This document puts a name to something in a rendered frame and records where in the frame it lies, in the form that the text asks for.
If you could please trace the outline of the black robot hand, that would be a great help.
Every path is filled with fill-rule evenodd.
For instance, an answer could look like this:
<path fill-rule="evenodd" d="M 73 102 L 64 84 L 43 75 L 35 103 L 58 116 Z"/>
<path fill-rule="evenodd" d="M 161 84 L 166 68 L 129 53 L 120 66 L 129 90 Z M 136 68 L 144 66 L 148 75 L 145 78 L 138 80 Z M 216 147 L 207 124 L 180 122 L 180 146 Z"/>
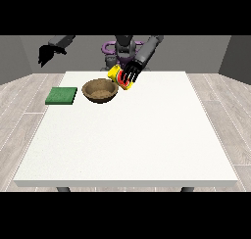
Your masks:
<path fill-rule="evenodd" d="M 38 51 L 38 64 L 43 67 L 54 57 L 55 53 L 63 55 L 67 54 L 66 50 L 62 47 L 54 45 L 42 45 Z"/>
<path fill-rule="evenodd" d="M 142 70 L 143 66 L 139 61 L 132 60 L 128 62 L 121 76 L 123 83 L 126 83 L 127 81 L 135 82 Z"/>

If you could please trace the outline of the yellow cup with melon print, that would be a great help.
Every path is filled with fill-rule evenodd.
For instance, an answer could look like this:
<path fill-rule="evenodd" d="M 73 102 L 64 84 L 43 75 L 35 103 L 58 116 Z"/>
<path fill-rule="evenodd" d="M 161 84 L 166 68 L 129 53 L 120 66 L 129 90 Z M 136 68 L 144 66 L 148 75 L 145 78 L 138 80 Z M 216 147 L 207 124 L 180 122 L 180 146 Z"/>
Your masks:
<path fill-rule="evenodd" d="M 129 90 L 133 86 L 133 83 L 129 80 L 127 82 L 124 82 L 124 80 L 122 79 L 122 72 L 123 70 L 119 65 L 114 65 L 108 71 L 107 76 L 111 78 L 114 82 L 116 82 L 118 86 L 120 86 L 123 90 Z"/>

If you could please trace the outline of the brown wooden bowl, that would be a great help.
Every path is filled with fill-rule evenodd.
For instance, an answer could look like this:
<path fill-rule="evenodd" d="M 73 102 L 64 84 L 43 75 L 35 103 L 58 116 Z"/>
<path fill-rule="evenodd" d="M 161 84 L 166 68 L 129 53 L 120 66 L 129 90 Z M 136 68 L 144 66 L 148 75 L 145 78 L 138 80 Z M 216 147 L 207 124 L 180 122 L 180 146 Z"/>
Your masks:
<path fill-rule="evenodd" d="M 103 104 L 117 95 L 119 86 L 111 79 L 97 78 L 87 81 L 81 91 L 92 103 Z"/>

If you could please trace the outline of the green square pad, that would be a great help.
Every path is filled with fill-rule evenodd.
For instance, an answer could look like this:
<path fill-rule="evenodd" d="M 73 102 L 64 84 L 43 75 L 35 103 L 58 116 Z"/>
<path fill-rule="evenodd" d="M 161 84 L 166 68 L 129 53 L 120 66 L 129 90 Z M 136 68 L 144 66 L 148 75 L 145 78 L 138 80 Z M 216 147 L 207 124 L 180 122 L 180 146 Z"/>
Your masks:
<path fill-rule="evenodd" d="M 71 105 L 77 92 L 76 87 L 53 87 L 46 100 L 46 105 Z"/>

